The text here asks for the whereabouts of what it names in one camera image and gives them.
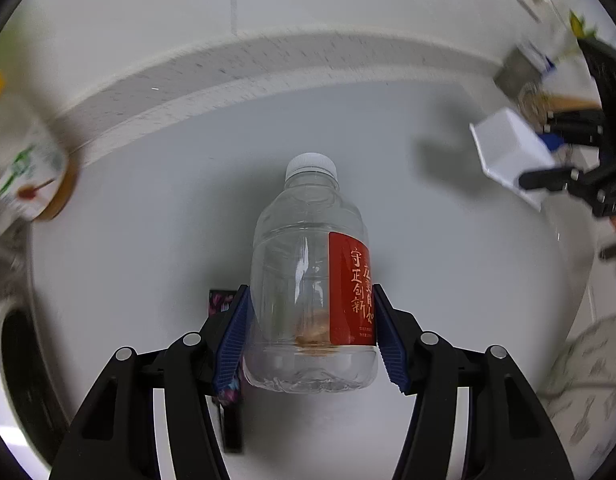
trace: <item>blue gripper pad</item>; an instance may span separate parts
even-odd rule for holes
[[[375,301],[375,307],[377,345],[382,353],[390,382],[399,386],[399,390],[404,394],[410,388],[406,349],[403,347],[402,340],[384,304],[381,301]]]
[[[250,288],[247,288],[239,303],[235,306],[232,319],[217,349],[213,376],[213,387],[216,392],[220,392],[228,386],[237,371],[252,316]]]

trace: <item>white wall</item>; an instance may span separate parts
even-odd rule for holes
[[[568,2],[616,42],[597,0]],[[515,0],[24,0],[0,68],[54,116],[187,45],[297,26],[395,30],[500,60],[535,24]]]

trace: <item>patterned fabric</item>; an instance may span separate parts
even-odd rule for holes
[[[587,480],[616,444],[616,316],[567,343],[537,394],[576,480]]]

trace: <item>bottle bottom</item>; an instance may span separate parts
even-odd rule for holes
[[[275,392],[347,392],[373,382],[377,352],[374,346],[251,344],[243,373],[253,386]]]

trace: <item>red bottle label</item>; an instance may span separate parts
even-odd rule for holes
[[[328,234],[330,343],[374,345],[373,282],[368,248],[341,233]]]

